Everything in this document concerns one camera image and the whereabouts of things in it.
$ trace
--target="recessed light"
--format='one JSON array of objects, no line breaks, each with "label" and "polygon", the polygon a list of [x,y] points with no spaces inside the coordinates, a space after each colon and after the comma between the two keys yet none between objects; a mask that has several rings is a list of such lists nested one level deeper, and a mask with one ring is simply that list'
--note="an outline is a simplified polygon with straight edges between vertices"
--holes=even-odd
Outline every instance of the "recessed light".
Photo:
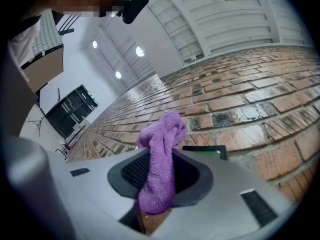
[{"label": "recessed light", "polygon": [[121,78],[121,73],[119,71],[115,72],[116,78],[120,79]]},{"label": "recessed light", "polygon": [[138,46],[138,47],[135,49],[135,53],[136,53],[136,55],[138,55],[139,57],[145,56],[145,54],[144,54],[144,52],[141,50],[140,46]]}]

